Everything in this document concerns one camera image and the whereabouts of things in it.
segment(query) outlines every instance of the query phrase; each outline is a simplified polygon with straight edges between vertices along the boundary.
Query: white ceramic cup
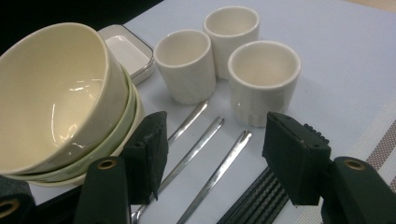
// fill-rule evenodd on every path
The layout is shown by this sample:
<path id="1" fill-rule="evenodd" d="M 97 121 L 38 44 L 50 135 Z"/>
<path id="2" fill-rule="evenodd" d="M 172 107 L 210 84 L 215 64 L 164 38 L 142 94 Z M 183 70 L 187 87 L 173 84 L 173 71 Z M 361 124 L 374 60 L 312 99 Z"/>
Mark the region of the white ceramic cup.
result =
<path id="1" fill-rule="evenodd" d="M 180 30 L 166 36 L 154 49 L 154 60 L 177 102 L 199 103 L 216 88 L 211 42 L 202 31 Z"/>
<path id="2" fill-rule="evenodd" d="M 227 62 L 231 53 L 259 36 L 260 17 L 248 7 L 222 7 L 209 13 L 204 20 L 204 32 L 212 41 L 216 76 L 228 79 Z"/>
<path id="3" fill-rule="evenodd" d="M 248 125 L 265 127 L 269 111 L 288 109 L 301 60 L 288 46 L 261 40 L 236 49 L 228 69 L 233 113 Z"/>

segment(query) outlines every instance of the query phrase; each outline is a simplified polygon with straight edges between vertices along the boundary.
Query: table surface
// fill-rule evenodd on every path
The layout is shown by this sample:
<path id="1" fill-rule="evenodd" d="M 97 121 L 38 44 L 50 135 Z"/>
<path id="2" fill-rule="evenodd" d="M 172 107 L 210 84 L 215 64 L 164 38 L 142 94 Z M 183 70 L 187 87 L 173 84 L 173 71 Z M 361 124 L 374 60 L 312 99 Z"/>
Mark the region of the table surface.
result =
<path id="1" fill-rule="evenodd" d="M 330 139 L 332 158 L 346 155 L 396 92 L 396 14 L 345 1 L 164 0 L 124 25 L 154 48 L 176 30 L 202 30 L 209 12 L 230 5 L 257 10 L 260 39 L 279 41 L 300 55 L 302 72 L 286 114 Z M 168 112 L 168 134 L 194 108 L 171 98 L 158 70 L 137 88 L 147 114 Z M 223 116 L 224 126 L 149 206 L 142 223 L 176 223 L 245 129 L 253 132 L 250 142 L 188 223 L 216 223 L 267 166 L 261 156 L 265 129 L 244 125 L 233 115 L 226 80 L 218 80 L 208 102 L 170 147 L 165 175 L 213 119 Z M 396 164 L 390 168 L 396 170 Z M 31 185 L 37 203 L 69 189 Z M 303 209 L 287 203 L 276 223 L 294 222 Z"/>

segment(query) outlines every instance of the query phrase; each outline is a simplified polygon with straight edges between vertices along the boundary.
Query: white bowl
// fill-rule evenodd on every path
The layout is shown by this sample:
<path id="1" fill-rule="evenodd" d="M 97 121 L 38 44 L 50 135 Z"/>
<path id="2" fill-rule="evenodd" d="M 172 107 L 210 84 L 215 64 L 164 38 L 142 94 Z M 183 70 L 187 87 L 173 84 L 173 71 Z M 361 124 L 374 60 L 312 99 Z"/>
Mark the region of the white bowl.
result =
<path id="1" fill-rule="evenodd" d="M 108 137 L 94 150 L 78 161 L 73 162 L 61 169 L 47 172 L 39 175 L 5 175 L 5 177 L 17 180 L 34 180 L 44 182 L 56 182 L 71 179 L 78 175 L 82 175 L 88 169 L 88 166 L 100 158 L 106 157 L 113 153 L 127 133 L 131 131 L 134 123 L 134 116 L 136 112 L 136 96 L 137 92 L 134 84 L 129 78 L 129 74 L 125 72 L 125 78 L 128 80 L 129 99 L 125 111 L 117 124 L 116 128 L 108 135 Z"/>
<path id="2" fill-rule="evenodd" d="M 129 138 L 132 136 L 134 133 L 134 130 L 139 126 L 140 122 L 143 120 L 143 118 L 146 116 L 145 110 L 142 104 L 142 101 L 140 99 L 140 95 L 138 91 L 135 91 L 136 95 L 136 112 L 134 115 L 134 123 L 132 124 L 131 129 L 129 132 L 126 134 L 120 145 L 109 155 L 109 156 L 119 156 L 120 153 L 123 150 L 123 147 L 125 146 L 126 142 L 129 140 Z M 60 187 L 60 186 L 79 186 L 84 183 L 86 173 L 66 179 L 64 181 L 55 181 L 55 182 L 46 182 L 46 181 L 27 181 L 30 184 L 40 186 L 40 187 L 48 187 L 48 188 L 53 188 L 53 187 Z"/>
<path id="3" fill-rule="evenodd" d="M 0 57 L 0 175 L 47 172 L 77 161 L 119 123 L 128 87 L 91 27 L 59 23 Z"/>

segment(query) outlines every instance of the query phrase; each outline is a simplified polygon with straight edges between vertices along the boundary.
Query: dark background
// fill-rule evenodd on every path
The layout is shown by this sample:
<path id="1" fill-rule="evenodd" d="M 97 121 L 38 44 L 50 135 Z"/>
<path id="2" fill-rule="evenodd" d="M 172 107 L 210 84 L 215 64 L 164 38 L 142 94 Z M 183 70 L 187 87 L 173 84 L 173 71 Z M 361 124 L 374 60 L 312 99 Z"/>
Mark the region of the dark background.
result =
<path id="1" fill-rule="evenodd" d="M 73 21 L 100 30 L 124 24 L 162 0 L 11 0 L 0 4 L 0 55 L 30 33 Z"/>

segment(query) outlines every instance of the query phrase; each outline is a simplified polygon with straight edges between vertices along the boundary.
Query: stacked bowls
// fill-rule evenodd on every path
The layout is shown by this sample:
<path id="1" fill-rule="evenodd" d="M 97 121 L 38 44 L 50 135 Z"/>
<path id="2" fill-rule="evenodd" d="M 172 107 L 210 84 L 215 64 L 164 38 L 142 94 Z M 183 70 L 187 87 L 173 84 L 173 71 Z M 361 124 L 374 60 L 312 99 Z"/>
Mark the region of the stacked bowls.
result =
<path id="1" fill-rule="evenodd" d="M 5 52 L 0 94 L 0 175 L 40 186 L 81 184 L 144 117 L 125 69 L 79 23 L 45 27 Z"/>

